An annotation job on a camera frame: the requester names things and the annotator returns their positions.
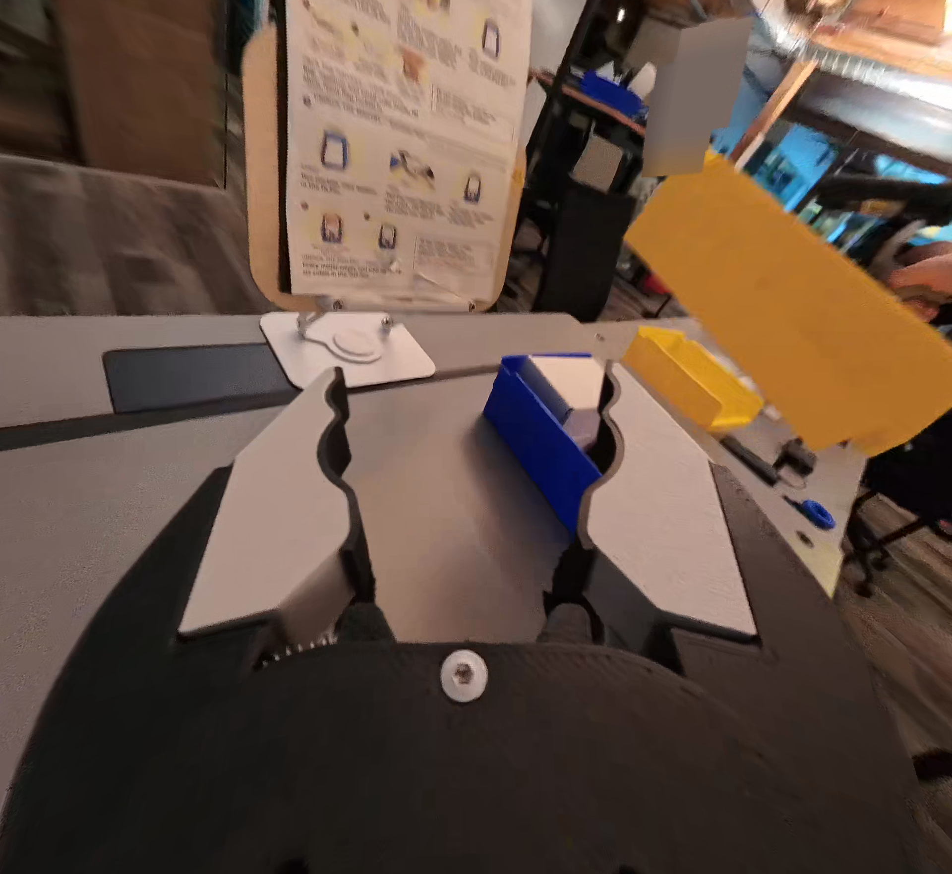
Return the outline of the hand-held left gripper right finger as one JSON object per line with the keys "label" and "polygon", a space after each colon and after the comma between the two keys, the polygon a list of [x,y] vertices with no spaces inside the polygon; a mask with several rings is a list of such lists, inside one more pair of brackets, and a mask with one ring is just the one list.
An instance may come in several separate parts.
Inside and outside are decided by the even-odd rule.
{"label": "hand-held left gripper right finger", "polygon": [[580,510],[583,595],[620,640],[668,628],[756,640],[708,454],[621,363],[606,380],[615,452]]}

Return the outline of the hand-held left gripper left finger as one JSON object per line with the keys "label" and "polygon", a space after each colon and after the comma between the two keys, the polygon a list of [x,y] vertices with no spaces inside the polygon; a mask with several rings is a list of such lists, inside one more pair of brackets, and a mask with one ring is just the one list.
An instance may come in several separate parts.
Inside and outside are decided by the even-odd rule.
{"label": "hand-held left gripper left finger", "polygon": [[374,601],[347,483],[348,389],[321,373],[235,458],[179,624],[185,638],[250,622],[316,644],[354,602]]}

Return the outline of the blue plastic bin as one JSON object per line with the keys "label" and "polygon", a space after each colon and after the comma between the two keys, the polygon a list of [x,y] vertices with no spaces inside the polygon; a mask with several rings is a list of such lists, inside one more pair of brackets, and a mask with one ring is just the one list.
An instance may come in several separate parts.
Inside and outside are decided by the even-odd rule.
{"label": "blue plastic bin", "polygon": [[560,523],[576,533],[582,503],[612,466],[618,441],[603,412],[613,395],[606,380],[596,407],[596,435],[581,447],[531,384],[533,355],[504,356],[482,410],[504,445],[539,489]]}

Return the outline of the yellow plastic bin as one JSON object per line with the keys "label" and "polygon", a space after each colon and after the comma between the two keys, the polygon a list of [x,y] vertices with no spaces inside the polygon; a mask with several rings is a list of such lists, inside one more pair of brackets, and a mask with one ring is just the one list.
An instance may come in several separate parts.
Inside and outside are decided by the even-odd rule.
{"label": "yellow plastic bin", "polygon": [[625,243],[813,452],[896,448],[951,408],[950,343],[720,154]]}
{"label": "yellow plastic bin", "polygon": [[640,325],[623,365],[706,432],[751,424],[764,399],[712,352],[684,333]]}

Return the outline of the person's right hand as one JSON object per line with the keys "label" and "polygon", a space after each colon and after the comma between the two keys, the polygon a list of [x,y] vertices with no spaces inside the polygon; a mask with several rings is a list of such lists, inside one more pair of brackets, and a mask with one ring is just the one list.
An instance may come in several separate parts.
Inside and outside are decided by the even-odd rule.
{"label": "person's right hand", "polygon": [[912,249],[887,279],[887,288],[907,309],[936,326],[951,322],[951,244]]}

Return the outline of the black bar tool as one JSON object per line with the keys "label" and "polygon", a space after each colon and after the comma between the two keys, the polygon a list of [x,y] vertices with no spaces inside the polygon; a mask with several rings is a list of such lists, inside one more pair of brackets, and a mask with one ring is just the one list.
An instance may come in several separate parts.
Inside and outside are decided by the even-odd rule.
{"label": "black bar tool", "polygon": [[726,452],[768,487],[776,487],[779,484],[777,469],[755,452],[746,448],[735,436],[724,435],[719,439],[719,443]]}

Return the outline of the white metal stand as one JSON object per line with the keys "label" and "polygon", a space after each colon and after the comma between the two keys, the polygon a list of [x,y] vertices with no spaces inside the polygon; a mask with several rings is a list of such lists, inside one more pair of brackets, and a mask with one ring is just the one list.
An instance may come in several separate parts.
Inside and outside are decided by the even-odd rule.
{"label": "white metal stand", "polygon": [[348,389],[427,379],[435,363],[407,328],[411,312],[444,310],[445,303],[407,295],[317,296],[309,309],[273,310],[259,328],[287,380],[303,391],[338,369]]}

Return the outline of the small blue storage bin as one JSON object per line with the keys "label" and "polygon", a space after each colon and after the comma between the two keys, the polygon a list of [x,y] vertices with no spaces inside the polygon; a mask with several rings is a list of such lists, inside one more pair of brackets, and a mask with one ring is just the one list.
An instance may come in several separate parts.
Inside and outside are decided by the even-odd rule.
{"label": "small blue storage bin", "polygon": [[646,113],[646,104],[641,96],[621,83],[602,77],[596,71],[587,71],[581,77],[579,90],[601,106],[630,119],[643,117]]}

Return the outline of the printed instruction sheet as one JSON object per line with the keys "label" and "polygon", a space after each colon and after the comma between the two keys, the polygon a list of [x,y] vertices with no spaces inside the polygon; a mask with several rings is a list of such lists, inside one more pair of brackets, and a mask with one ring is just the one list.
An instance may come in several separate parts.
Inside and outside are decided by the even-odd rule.
{"label": "printed instruction sheet", "polygon": [[522,190],[533,0],[280,0],[282,280],[486,309]]}

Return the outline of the black tripod pole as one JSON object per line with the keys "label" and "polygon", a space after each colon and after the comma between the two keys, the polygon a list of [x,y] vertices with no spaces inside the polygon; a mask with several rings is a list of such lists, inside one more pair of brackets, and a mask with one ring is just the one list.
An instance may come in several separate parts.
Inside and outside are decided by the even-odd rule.
{"label": "black tripod pole", "polygon": [[532,0],[530,77],[520,141],[526,173],[512,240],[507,278],[526,281],[540,270],[573,170],[590,135],[601,125],[601,109],[579,99],[584,78],[618,57],[604,41],[615,14],[605,0]]}

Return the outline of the brown cardboard sheet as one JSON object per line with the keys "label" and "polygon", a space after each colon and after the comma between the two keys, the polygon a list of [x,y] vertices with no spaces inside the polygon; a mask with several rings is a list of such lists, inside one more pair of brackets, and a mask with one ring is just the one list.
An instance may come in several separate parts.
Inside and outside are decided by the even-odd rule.
{"label": "brown cardboard sheet", "polygon": [[219,187],[222,0],[54,0],[84,161]]}

